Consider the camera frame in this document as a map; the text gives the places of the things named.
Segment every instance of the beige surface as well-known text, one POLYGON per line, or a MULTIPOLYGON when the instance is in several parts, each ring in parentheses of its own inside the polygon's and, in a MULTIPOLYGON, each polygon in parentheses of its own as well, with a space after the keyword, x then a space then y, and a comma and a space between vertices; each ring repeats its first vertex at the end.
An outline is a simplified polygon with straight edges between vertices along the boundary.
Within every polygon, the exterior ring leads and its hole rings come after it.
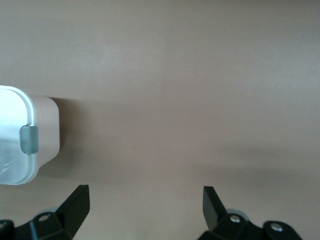
POLYGON ((0 186, 17 225, 89 184, 77 240, 196 240, 203 185, 320 236, 320 2, 1 1, 0 84, 53 98, 63 147, 0 186))

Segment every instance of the container lid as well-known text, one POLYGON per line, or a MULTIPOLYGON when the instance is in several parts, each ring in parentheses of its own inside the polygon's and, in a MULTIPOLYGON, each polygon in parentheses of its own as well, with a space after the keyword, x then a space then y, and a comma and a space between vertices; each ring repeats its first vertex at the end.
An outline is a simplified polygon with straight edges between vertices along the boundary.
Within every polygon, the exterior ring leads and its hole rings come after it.
POLYGON ((19 185, 38 172, 38 127, 31 98, 0 85, 0 184, 19 185))

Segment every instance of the white container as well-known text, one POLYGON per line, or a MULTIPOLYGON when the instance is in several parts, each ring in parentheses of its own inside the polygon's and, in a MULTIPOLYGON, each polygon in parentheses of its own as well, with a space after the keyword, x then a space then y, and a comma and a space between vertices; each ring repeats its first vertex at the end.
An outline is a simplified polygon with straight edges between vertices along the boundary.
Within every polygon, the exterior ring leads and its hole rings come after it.
POLYGON ((56 103, 0 85, 0 184, 30 182, 59 149, 56 103))

